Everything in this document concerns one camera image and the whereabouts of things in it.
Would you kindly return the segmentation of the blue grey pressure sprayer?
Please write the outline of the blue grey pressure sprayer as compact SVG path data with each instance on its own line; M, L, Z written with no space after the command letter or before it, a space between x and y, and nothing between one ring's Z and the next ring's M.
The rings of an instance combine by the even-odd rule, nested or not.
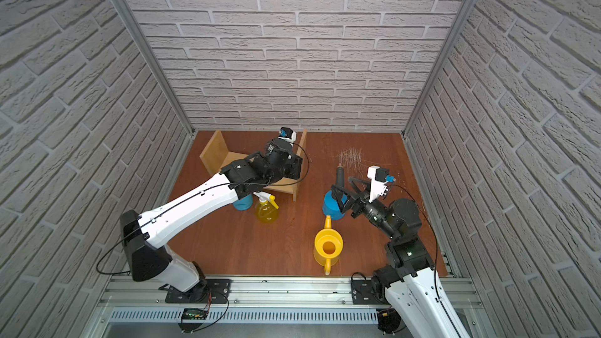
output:
M344 166L339 164L336 168L335 186L343 188L345 185ZM339 189L330 189L324 196L322 212L325 216L330 216L333 221L341 220L344 213L341 212L339 203L345 204L347 197Z

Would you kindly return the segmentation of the light blue pink spray bottle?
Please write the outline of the light blue pink spray bottle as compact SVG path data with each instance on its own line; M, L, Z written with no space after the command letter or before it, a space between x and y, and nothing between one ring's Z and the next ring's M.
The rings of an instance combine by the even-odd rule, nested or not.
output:
M238 211L247 211L248 209L250 209L253 206L253 199L254 199L254 197L252 195L248 195L248 196L234 202L233 206Z

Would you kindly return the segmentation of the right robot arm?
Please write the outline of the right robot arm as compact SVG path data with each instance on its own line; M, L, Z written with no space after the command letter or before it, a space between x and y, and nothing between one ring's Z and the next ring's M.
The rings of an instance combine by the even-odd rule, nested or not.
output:
M441 285L438 263L418 236L422 227L419 205L411 197L388 205L379 200L388 194L386 183L391 180L349 178L352 188L347 189L338 176L331 186L342 213L366 217L390 239L385 246L388 265L372 274L371 288L378 301L390 305L388 311L396 314L399 322L381 330L386 334L408 330L414 337L468 337Z

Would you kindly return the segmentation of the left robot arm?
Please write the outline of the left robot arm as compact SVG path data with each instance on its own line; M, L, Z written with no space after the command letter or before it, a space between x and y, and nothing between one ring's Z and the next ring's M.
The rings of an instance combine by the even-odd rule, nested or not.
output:
M200 284L198 267L186 261L168 242L208 214L245 197L263 196L263 189L283 178L301 179L303 159L294 153L296 133L282 128L265 151L233 161L204 184L153 210L133 210L120 216L122 246L135 282L159 280L186 293Z

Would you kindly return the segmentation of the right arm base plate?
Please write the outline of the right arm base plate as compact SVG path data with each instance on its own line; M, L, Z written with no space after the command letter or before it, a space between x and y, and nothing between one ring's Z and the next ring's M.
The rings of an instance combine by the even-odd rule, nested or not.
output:
M384 297L377 295L371 279L352 279L351 290L354 305L388 305Z

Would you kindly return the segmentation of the yellow spray bottle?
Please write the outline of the yellow spray bottle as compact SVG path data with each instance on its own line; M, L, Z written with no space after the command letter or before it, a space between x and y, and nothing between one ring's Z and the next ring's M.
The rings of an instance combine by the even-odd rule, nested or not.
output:
M279 206L275 202L274 195L267 192L254 192L258 197L255 216L263 223L273 223L279 217Z

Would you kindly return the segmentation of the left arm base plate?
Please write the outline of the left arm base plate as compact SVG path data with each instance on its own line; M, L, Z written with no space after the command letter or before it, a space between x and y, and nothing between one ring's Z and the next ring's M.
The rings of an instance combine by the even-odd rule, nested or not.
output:
M225 305L231 289L231 279L202 279L191 290L181 292L173 286L166 289L167 304L200 304L209 303Z

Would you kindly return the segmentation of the wooden shelf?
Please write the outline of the wooden shelf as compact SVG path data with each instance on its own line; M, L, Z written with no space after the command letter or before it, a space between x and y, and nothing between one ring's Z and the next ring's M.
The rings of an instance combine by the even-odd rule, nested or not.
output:
M297 143L298 150L296 151L297 156L303 159L301 166L301 176L305 177L308 172L308 157L305 155L303 148L306 145L308 139L308 130L305 129L300 136L300 140ZM235 153L228 150L225 139L220 130L214 132L208 144L205 146L200 154L204 166L208 170L210 175L214 175L220 172L220 170L226 165L233 161L242 160L246 157L246 154ZM292 201L297 201L299 192L300 182L294 181L289 178L283 178L275 185L267 186L265 189L269 192L284 192L292 196Z

